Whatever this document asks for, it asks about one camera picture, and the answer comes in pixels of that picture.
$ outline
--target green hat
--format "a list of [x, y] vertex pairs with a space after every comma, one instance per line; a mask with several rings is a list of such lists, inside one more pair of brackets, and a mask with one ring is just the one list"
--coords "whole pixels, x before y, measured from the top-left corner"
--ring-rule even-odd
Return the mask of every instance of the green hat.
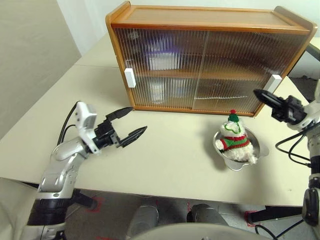
[[234, 110], [234, 109], [230, 110], [230, 115], [229, 115], [228, 121], [235, 122], [235, 123], [239, 122], [239, 118], [236, 114], [236, 110]]

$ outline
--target table leg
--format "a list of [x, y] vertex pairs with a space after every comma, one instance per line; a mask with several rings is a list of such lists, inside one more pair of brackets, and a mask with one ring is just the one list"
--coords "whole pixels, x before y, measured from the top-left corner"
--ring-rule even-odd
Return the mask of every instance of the table leg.
[[292, 206], [265, 206], [265, 210], [250, 212], [247, 214], [247, 222], [250, 224], [272, 219], [280, 219], [300, 215], [302, 207]]
[[70, 199], [70, 205], [73, 203], [89, 209], [94, 209], [98, 204], [95, 199], [80, 193], [80, 189], [73, 190], [72, 198]]

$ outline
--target knitted sweater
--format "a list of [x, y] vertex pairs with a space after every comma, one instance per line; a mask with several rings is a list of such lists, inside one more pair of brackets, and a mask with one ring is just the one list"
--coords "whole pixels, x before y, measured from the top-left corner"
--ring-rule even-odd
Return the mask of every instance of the knitted sweater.
[[242, 147], [248, 146], [250, 143], [246, 135], [242, 135], [238, 137], [225, 136], [223, 139], [220, 139], [220, 141], [223, 144], [223, 151], [242, 148]]

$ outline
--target stuffed toy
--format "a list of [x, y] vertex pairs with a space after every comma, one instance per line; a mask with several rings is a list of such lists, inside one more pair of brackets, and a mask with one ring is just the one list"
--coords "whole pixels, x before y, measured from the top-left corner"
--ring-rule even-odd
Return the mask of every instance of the stuffed toy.
[[247, 133], [242, 121], [232, 109], [228, 121], [220, 127], [223, 138], [216, 140], [215, 145], [227, 158], [238, 162], [255, 164], [257, 157], [254, 155], [254, 146], [247, 138]]

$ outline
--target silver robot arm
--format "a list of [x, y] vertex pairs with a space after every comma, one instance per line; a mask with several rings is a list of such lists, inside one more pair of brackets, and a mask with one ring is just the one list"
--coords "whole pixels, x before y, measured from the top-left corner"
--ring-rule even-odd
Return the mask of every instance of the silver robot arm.
[[106, 116], [94, 129], [97, 113], [91, 105], [77, 102], [76, 128], [79, 137], [62, 142], [52, 152], [50, 164], [41, 178], [27, 225], [21, 240], [60, 240], [65, 237], [65, 218], [73, 203], [74, 187], [81, 163], [89, 154], [99, 154], [101, 149], [115, 144], [125, 147], [138, 139], [146, 130], [141, 127], [120, 139], [111, 121], [128, 114], [132, 107], [119, 109]]
[[320, 81], [316, 86], [315, 100], [306, 106], [293, 96], [283, 99], [261, 89], [255, 89], [254, 94], [272, 108], [273, 118], [307, 136], [310, 152], [307, 166], [311, 168], [311, 175], [309, 188], [304, 193], [302, 217], [320, 239]]

